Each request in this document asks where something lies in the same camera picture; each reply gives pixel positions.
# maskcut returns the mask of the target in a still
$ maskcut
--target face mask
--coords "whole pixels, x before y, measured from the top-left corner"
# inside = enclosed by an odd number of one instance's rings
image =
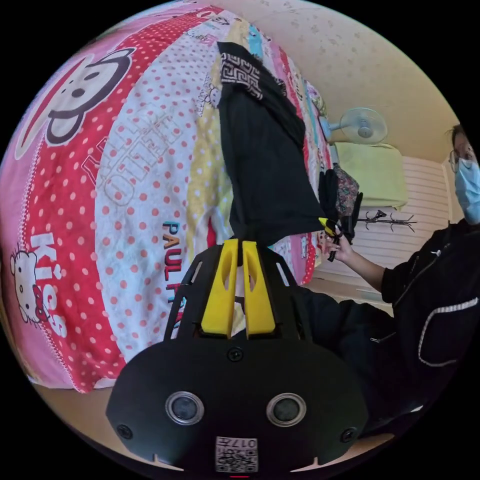
[[[470,225],[480,224],[480,165],[476,161],[458,160],[455,192],[465,220]]]

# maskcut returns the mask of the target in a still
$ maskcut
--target yellow towel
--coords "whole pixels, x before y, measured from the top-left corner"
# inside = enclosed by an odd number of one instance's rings
[[[386,143],[335,143],[338,164],[360,185],[362,207],[394,207],[408,200],[402,154]]]

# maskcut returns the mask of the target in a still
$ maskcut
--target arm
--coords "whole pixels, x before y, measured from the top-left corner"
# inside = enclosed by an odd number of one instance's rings
[[[360,275],[369,285],[381,293],[382,299],[387,304],[393,304],[402,294],[408,282],[417,257],[425,251],[435,250],[441,245],[441,239],[445,236],[445,230],[438,230],[423,245],[420,251],[415,252],[408,261],[400,263],[395,268],[383,268],[376,263],[367,260],[365,257],[356,253],[349,241],[342,236],[339,245],[332,243],[327,239],[327,252],[335,251],[337,260],[350,267],[355,273]]]
[[[367,260],[364,256],[352,249],[345,235],[340,238],[339,245],[332,243],[327,239],[329,251],[336,251],[335,258],[350,267],[355,273],[360,275],[369,285],[378,292],[382,291],[382,279],[385,268]]]
[[[385,272],[384,267],[367,260],[364,256],[361,256],[353,250],[344,263],[360,275],[375,290],[378,292],[382,291],[382,280]]]

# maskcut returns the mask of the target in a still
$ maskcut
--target bed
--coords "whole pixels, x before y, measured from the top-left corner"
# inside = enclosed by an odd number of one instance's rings
[[[177,1],[86,46],[30,105],[0,170],[4,321],[32,382],[112,386],[162,341],[195,255],[231,236],[217,41],[243,45],[284,81],[306,125],[315,192],[332,167],[320,95],[272,39],[229,11]],[[271,248],[305,284],[316,242],[295,235]],[[237,327],[242,316],[235,311]]]

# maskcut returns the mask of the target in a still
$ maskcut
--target jacket pocket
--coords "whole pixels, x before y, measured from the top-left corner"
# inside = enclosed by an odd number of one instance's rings
[[[433,368],[458,362],[479,320],[479,299],[436,308],[425,320],[418,341],[418,360]]]

